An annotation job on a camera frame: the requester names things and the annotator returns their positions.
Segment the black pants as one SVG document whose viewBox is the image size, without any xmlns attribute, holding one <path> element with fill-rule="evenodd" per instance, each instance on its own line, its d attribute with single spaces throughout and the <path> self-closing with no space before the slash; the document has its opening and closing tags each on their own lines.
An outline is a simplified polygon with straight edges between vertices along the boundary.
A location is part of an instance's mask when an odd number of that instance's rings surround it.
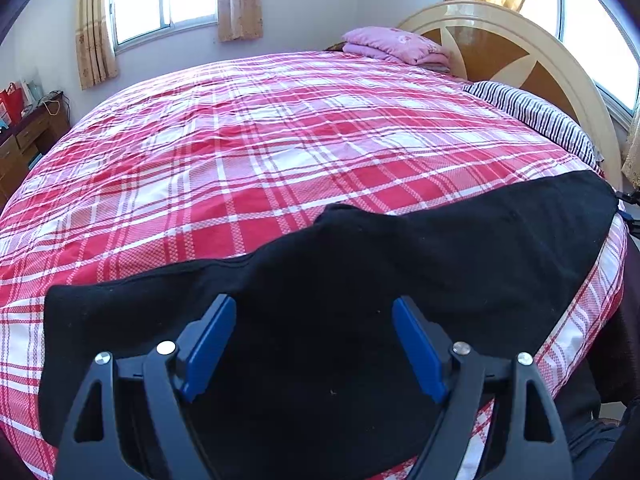
<svg viewBox="0 0 640 480">
<path fill-rule="evenodd" d="M 392 324 L 411 298 L 485 356 L 536 353 L 596 265 L 617 216 L 589 170 L 403 214 L 327 206 L 250 254 L 51 287 L 38 411 L 50 445 L 94 357 L 149 352 L 221 294 L 236 325 L 189 408 L 223 479 L 364 479 L 419 453 L 436 405 Z"/>
</svg>

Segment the striped pillow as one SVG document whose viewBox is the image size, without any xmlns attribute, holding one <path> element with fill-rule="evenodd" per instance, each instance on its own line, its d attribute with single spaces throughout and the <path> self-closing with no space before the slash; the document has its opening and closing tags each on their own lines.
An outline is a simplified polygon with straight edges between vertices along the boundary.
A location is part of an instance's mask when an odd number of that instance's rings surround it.
<svg viewBox="0 0 640 480">
<path fill-rule="evenodd" d="M 592 169 L 600 169 L 603 157 L 588 134 L 573 118 L 540 96 L 491 80 L 465 84 L 463 90 L 545 136 Z"/>
</svg>

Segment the side window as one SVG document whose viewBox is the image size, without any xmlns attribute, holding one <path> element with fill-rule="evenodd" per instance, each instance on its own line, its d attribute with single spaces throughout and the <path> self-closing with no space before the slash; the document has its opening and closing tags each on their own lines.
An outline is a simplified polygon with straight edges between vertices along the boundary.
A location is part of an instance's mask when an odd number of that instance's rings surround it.
<svg viewBox="0 0 640 480">
<path fill-rule="evenodd" d="M 607 98 L 625 112 L 636 109 L 638 55 L 600 0 L 556 0 L 555 36 Z"/>
</svg>

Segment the cream and wood headboard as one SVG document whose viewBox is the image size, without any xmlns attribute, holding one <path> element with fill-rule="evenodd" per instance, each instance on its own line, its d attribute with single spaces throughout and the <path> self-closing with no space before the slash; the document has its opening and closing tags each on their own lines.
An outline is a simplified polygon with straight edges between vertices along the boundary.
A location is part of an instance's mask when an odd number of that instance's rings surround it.
<svg viewBox="0 0 640 480">
<path fill-rule="evenodd" d="M 438 41 L 452 76 L 508 84 L 555 105 L 590 136 L 605 179 L 623 187 L 620 146 L 601 93 L 555 36 L 518 12 L 473 0 L 428 6 L 398 27 Z"/>
</svg>

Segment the red white plaid bedspread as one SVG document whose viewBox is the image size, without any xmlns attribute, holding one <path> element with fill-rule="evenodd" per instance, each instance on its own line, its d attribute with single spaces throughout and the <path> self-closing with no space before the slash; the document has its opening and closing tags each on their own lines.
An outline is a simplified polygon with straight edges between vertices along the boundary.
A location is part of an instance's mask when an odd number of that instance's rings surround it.
<svg viewBox="0 0 640 480">
<path fill-rule="evenodd" d="M 135 84 L 66 133 L 2 210 L 6 452 L 26 477 L 54 476 L 58 445 L 41 434 L 38 394 L 55 285 L 241 257 L 335 204 L 402 216 L 582 170 L 604 180 L 454 78 L 370 58 L 264 55 Z M 623 298 L 620 209 L 585 284 L 531 353 L 551 392 L 580 370 Z"/>
</svg>

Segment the folded pink blanket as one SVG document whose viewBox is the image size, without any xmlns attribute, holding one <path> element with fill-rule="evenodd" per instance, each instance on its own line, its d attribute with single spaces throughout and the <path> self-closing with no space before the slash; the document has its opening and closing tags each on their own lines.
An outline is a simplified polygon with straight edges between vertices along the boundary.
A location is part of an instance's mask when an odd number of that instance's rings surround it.
<svg viewBox="0 0 640 480">
<path fill-rule="evenodd" d="M 343 51 L 396 64 L 450 72 L 450 54 L 437 42 L 398 28 L 360 27 L 343 36 Z"/>
</svg>

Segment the brown wooden desk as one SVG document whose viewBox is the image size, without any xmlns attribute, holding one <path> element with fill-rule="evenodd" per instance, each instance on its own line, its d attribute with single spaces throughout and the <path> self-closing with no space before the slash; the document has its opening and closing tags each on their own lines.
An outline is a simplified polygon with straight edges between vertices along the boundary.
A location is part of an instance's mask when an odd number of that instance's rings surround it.
<svg viewBox="0 0 640 480">
<path fill-rule="evenodd" d="M 40 155 L 70 131 L 70 103 L 63 91 L 53 91 L 19 124 L 1 131 L 1 208 L 25 180 Z"/>
</svg>

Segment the red gift bag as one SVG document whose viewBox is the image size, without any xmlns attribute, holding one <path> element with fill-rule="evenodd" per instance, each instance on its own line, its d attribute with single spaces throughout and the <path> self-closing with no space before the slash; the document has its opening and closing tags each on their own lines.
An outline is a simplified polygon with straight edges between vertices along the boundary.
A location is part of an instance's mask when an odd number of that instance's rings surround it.
<svg viewBox="0 0 640 480">
<path fill-rule="evenodd" d="M 16 126 L 22 120 L 24 96 L 22 88 L 11 82 L 0 91 L 1 119 L 9 126 Z"/>
</svg>

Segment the left beige curtain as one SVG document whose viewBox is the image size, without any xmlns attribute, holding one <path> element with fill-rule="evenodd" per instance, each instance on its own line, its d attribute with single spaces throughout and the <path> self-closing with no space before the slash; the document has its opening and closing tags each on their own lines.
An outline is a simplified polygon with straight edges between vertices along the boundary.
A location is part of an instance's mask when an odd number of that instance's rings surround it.
<svg viewBox="0 0 640 480">
<path fill-rule="evenodd" d="M 80 88 L 88 90 L 118 75 L 107 0 L 77 0 L 75 46 Z"/>
</svg>

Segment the beige curtain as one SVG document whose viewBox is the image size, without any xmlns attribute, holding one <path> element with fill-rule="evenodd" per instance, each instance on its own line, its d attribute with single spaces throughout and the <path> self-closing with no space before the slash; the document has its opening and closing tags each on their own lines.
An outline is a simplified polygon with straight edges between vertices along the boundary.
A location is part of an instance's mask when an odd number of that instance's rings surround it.
<svg viewBox="0 0 640 480">
<path fill-rule="evenodd" d="M 107 0 L 77 0 L 75 46 L 80 88 L 88 90 L 118 75 Z"/>
<path fill-rule="evenodd" d="M 220 42 L 257 40 L 264 36 L 262 0 L 217 0 Z"/>
</svg>

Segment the right beige curtain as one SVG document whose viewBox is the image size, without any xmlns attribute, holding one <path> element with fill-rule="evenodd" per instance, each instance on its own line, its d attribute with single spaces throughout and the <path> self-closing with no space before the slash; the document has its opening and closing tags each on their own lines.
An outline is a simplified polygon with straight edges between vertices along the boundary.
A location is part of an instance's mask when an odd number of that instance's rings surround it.
<svg viewBox="0 0 640 480">
<path fill-rule="evenodd" d="M 264 36 L 262 0 L 217 0 L 220 42 L 257 40 Z"/>
</svg>

